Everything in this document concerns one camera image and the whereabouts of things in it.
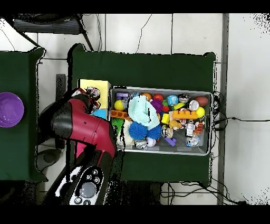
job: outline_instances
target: green toy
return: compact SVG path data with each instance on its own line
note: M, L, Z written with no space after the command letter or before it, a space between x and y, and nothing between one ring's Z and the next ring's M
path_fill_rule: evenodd
M113 118L112 119L112 126L114 126L114 128L116 128L117 136L118 136L123 124L124 124L124 119L122 119L122 118Z

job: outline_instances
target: purple ball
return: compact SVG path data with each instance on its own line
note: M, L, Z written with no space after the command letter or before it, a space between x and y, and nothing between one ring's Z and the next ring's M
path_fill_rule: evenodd
M157 113L162 111L163 105L162 102L154 99L150 102L152 104L152 106L156 109Z

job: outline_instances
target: green tablecloth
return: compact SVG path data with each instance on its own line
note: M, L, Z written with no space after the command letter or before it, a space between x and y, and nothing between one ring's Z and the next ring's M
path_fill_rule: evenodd
M76 44L69 51L72 88L78 79L107 80L113 86L213 92L215 54L152 55L85 52ZM125 152L115 159L122 180L209 181L209 155L164 155Z
M44 49L0 52L0 92L18 95L24 116L12 128L0 128L0 180L46 181L35 167L36 64Z

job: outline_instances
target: blue block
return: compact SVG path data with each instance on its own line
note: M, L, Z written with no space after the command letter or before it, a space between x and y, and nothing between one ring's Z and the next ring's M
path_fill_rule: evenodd
M94 113L92 113L91 115L95 115L97 117L101 117L103 119L107 120L107 110L103 110L103 109L99 109L96 110Z

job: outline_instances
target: yellow block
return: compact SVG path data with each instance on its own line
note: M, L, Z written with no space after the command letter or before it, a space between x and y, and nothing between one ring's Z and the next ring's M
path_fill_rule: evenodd
M162 122L163 124L169 124L169 121L170 121L170 115L168 115L168 114L163 114L161 122Z
M108 96L111 84L108 81L81 79L80 88L86 89L87 87L95 87L100 90L100 99L98 102L101 104L100 109L108 108Z

